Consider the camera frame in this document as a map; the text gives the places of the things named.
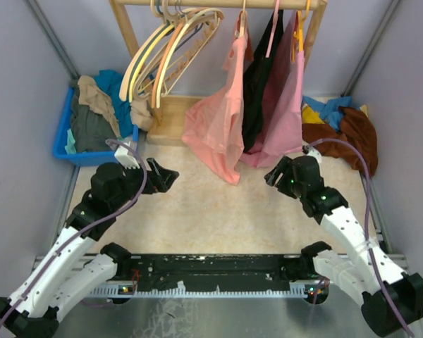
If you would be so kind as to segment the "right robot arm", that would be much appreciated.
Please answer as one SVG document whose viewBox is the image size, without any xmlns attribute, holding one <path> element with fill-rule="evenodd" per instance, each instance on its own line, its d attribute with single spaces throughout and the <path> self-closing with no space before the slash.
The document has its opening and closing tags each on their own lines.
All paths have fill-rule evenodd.
<svg viewBox="0 0 423 338">
<path fill-rule="evenodd" d="M 298 199 L 314 219 L 346 250 L 342 259 L 325 242 L 301 251 L 301 271 L 311 279 L 333 282 L 360 308 L 372 331 L 385 337 L 423 318 L 423 278 L 408 274 L 364 232 L 343 195 L 324 184 L 319 163 L 312 156 L 284 156 L 265 182 Z"/>
</svg>

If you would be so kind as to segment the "teal blue t shirt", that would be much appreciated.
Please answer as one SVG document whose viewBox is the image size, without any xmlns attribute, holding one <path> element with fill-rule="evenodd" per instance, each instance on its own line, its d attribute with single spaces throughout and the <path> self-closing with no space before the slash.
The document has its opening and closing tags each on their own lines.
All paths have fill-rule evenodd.
<svg viewBox="0 0 423 338">
<path fill-rule="evenodd" d="M 123 75 L 114 70 L 100 70 L 94 80 L 98 88 L 111 98 L 121 138 L 130 136 L 133 133 L 133 124 L 130 119 L 130 103 L 127 100 L 122 101 L 119 96 Z"/>
</svg>

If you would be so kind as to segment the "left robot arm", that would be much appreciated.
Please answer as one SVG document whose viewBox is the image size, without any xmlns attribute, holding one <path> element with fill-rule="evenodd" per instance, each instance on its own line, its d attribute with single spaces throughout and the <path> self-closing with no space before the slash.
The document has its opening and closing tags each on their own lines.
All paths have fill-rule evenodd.
<svg viewBox="0 0 423 338">
<path fill-rule="evenodd" d="M 154 158 L 141 167 L 101 164 L 47 255 L 14 293 L 0 297 L 0 327 L 16 337 L 53 337 L 67 313 L 95 287 L 127 278 L 131 254 L 116 243 L 104 246 L 75 277 L 67 276 L 141 194 L 166 193 L 178 176 Z"/>
</svg>

